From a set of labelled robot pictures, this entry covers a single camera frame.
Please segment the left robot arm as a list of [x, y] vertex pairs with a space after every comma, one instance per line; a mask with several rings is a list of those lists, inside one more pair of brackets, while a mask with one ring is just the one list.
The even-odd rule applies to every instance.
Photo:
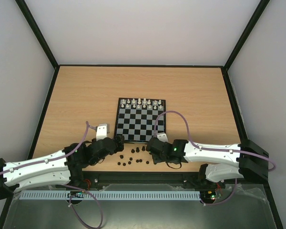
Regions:
[[47, 156], [20, 162], [0, 158], [0, 200], [25, 189], [47, 185], [78, 186], [82, 170], [124, 150], [124, 137], [73, 143]]

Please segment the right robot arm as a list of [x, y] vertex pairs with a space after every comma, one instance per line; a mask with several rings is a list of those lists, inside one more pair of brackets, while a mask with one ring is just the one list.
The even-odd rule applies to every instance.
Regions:
[[153, 137], [146, 150], [155, 164], [203, 162], [198, 181], [204, 187], [228, 179], [243, 178], [253, 183], [268, 181], [269, 154], [248, 139], [240, 144], [206, 145], [185, 139], [169, 143], [166, 138]]

